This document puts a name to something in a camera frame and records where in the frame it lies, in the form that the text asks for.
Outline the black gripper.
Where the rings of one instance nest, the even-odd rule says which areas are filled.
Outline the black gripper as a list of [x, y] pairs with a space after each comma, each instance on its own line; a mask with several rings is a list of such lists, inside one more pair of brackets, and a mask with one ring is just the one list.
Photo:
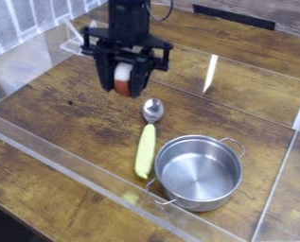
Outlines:
[[152, 70], [168, 71], [173, 44], [149, 32], [136, 35], [131, 30], [111, 28], [83, 29], [83, 52], [93, 55], [104, 89], [115, 88], [115, 70], [120, 62], [131, 64], [129, 90], [133, 98], [143, 94]]

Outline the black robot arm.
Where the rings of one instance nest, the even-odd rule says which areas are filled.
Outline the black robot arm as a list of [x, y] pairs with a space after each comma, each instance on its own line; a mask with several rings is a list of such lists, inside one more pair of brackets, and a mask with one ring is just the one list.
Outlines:
[[104, 89], [139, 97], [153, 70], [168, 71], [173, 45], [151, 34], [151, 0], [109, 0], [109, 27], [87, 26], [81, 52], [92, 56]]

